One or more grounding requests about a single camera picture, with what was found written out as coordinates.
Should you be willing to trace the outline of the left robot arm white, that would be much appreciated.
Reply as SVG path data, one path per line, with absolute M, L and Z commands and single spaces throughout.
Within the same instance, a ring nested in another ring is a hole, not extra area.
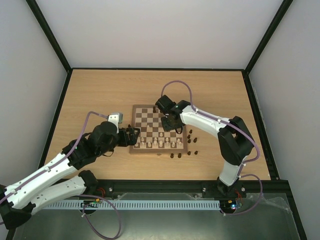
M 15 229 L 32 215 L 57 201 L 93 194 L 98 180 L 86 165 L 115 147 L 134 146 L 140 129 L 118 128 L 104 121 L 93 131 L 72 140 L 49 163 L 15 184 L 0 189 L 0 215 L 6 229 Z

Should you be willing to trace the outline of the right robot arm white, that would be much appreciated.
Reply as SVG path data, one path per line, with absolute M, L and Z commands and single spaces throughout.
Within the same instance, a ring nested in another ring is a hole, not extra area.
M 167 95 L 161 96 L 155 106 L 163 114 L 161 123 L 164 131 L 178 130 L 188 125 L 203 130 L 218 140 L 224 165 L 217 179 L 217 190 L 223 196 L 233 193 L 247 157 L 253 149 L 256 149 L 257 156 L 260 155 L 243 119 L 238 116 L 216 116 L 185 100 L 175 103 Z

